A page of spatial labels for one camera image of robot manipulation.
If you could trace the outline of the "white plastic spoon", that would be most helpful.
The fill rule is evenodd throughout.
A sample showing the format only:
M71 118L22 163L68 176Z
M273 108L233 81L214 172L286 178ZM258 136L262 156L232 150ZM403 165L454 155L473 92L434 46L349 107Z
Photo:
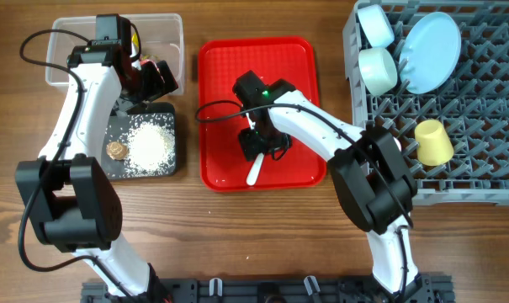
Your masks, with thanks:
M256 158L252 164L252 167L249 171L249 174L247 174L247 180L246 180L247 185L253 186L257 182L259 173L261 171L262 163L263 163L263 158L264 158L263 153L259 153L256 156Z

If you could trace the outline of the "yellow snack wrapper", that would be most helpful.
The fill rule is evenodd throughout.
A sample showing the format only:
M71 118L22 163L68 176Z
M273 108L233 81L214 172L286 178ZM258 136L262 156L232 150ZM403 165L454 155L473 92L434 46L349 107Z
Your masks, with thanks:
M137 34L133 34L131 37L132 54L135 55L139 50L139 39Z

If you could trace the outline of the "white rice grains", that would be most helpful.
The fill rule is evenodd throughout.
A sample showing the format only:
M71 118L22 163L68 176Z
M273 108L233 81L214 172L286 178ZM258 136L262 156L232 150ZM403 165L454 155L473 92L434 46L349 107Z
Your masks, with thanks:
M176 168L174 114L132 115L127 131L119 138L127 147L124 178L173 174Z

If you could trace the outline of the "brown food ball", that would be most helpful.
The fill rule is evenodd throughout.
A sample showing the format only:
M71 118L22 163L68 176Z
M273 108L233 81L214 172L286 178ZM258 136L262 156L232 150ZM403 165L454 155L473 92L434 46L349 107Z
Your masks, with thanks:
M123 161L128 155L128 147L119 141L111 141L105 148L107 155L115 161Z

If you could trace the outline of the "green bowl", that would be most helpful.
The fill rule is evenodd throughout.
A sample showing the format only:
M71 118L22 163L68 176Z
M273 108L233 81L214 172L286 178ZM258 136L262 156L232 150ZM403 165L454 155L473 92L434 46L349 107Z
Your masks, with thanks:
M358 53L360 75L369 93L378 97L389 92L398 82L398 72L392 55L381 47Z

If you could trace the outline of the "blue bowl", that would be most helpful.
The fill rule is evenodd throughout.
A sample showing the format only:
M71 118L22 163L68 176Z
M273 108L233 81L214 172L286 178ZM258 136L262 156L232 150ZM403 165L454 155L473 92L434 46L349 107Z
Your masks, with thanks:
M389 46L395 39L393 29L384 10L373 4L357 11L358 21L372 47Z

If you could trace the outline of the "yellow cup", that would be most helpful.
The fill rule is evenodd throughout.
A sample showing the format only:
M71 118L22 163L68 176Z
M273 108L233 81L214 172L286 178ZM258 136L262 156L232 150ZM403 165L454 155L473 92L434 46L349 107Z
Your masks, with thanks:
M418 143L417 159L424 165L436 167L453 158L454 149L443 124L438 120L424 120L414 131Z

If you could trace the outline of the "light blue plate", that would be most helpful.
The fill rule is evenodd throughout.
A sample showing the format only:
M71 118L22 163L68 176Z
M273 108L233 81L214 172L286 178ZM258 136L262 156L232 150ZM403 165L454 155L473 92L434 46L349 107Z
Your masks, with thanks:
M399 57L400 79L409 93L423 94L444 84L459 61L461 34L443 12L421 18L405 38Z

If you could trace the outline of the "red snack wrapper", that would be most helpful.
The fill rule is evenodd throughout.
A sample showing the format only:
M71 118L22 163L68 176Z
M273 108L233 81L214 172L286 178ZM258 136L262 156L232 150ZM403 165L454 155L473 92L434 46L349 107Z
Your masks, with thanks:
M141 69L155 68L157 69L156 63L151 59L145 59L139 61Z

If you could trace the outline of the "pink cup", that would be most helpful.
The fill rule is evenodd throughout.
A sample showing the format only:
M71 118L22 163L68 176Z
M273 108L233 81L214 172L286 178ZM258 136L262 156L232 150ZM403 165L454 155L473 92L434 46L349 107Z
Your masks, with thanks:
M395 137L393 137L393 139L394 139L394 141L395 141L395 144L396 144L396 145L397 145L397 147L398 147L398 150L399 150L400 152L402 152L402 146L401 146L400 141L399 141L397 138L395 138Z

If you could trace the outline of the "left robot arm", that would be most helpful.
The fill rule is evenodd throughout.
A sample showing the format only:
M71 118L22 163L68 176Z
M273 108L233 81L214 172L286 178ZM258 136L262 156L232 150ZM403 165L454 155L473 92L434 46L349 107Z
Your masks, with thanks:
M70 87L53 134L37 159L16 169L24 202L18 250L36 272L86 262L115 301L171 302L155 269L123 237L121 202L100 166L114 103L140 96L146 84L133 60L130 43L96 40L68 56Z

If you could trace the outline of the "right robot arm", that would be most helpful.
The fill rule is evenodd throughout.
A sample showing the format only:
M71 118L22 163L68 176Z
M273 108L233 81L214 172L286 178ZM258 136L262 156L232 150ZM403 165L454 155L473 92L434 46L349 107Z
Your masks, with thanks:
M381 126L362 129L337 119L283 79L266 85L247 72L232 92L268 144L291 136L326 161L340 206L367 235L374 279L405 301L418 275L409 243L417 185L397 140Z

